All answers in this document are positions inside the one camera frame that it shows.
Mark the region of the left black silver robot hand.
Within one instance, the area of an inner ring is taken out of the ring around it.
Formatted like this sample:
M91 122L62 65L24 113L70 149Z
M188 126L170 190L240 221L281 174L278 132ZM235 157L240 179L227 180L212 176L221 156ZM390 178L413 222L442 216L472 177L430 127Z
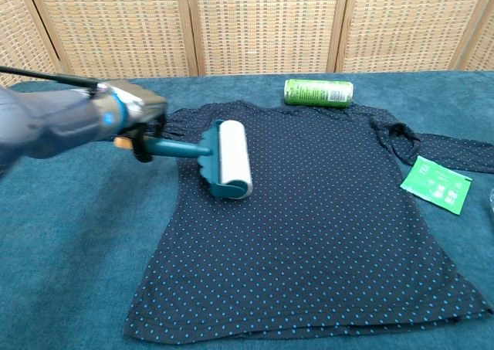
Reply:
M164 97L127 80L108 80L97 84L90 100L101 117L100 138L123 139L138 161L152 160L144 137L161 135L166 123Z

